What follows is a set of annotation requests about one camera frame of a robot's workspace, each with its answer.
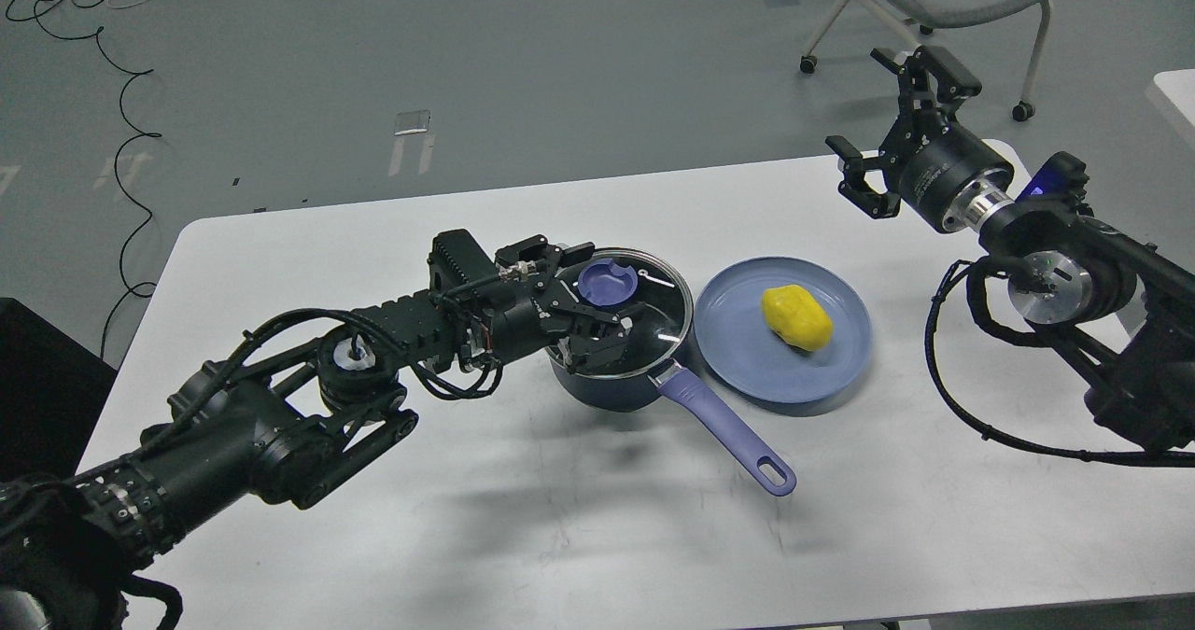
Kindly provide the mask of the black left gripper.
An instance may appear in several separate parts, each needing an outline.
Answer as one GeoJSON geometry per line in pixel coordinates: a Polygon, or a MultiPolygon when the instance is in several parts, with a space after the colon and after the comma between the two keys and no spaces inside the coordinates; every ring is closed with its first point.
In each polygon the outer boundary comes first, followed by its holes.
{"type": "Polygon", "coordinates": [[[500,281],[485,287],[491,351],[514,362],[547,348],[568,374],[624,373],[632,316],[582,305],[580,271],[594,258],[595,244],[552,244],[539,234],[500,247],[500,281]]]}

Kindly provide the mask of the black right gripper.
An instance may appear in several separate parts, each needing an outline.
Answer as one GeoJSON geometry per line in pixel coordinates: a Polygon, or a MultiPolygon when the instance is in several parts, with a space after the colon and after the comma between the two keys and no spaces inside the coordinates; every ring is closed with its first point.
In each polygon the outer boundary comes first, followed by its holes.
{"type": "Polygon", "coordinates": [[[825,136],[842,173],[836,191],[872,220],[896,218],[902,198],[938,233],[962,230],[962,213],[955,204],[966,188],[985,181],[1007,191],[1013,179],[1011,163],[957,126],[962,104],[982,92],[980,78],[939,45],[921,45],[911,53],[874,48],[870,56],[897,78],[899,86],[897,117],[880,149],[918,152],[896,177],[899,192],[880,192],[866,176],[883,171],[883,159],[864,157],[840,135],[825,136]]]}

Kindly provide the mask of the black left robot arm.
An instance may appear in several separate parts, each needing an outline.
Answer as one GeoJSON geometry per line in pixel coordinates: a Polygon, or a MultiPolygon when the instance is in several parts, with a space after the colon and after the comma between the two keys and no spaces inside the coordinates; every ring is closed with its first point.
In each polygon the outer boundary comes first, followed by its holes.
{"type": "Polygon", "coordinates": [[[535,236],[490,257],[468,231],[443,231],[427,289],[274,316],[172,394],[172,418],[136,449],[69,481],[4,483],[4,626],[120,629],[133,595],[161,601],[159,625],[174,629],[179,592],[140,571],[239,499],[307,510],[400,444],[418,421],[402,371],[470,400],[549,345],[566,371],[619,361],[645,305],[590,293],[593,263],[590,243],[535,236]]]}

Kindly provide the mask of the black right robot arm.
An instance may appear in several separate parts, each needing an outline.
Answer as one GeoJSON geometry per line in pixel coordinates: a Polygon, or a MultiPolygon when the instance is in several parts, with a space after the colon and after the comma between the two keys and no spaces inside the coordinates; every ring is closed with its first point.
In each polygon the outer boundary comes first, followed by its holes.
{"type": "Polygon", "coordinates": [[[909,206],[940,234],[970,230],[981,259],[960,259],[932,298],[923,353],[944,403],[985,440],[1038,455],[1135,467],[1191,467],[1194,320],[1191,273],[1093,216],[1087,166],[1058,152],[1024,191],[1009,192],[1013,166],[957,120],[981,84],[952,53],[921,45],[875,49],[899,84],[897,116],[878,154],[846,137],[825,143],[842,171],[839,192],[868,218],[909,206]],[[948,392],[934,349],[942,307],[964,285],[975,325],[1021,348],[1058,353],[1087,392],[1096,426],[1132,452],[1064,449],[989,426],[948,392]]]}

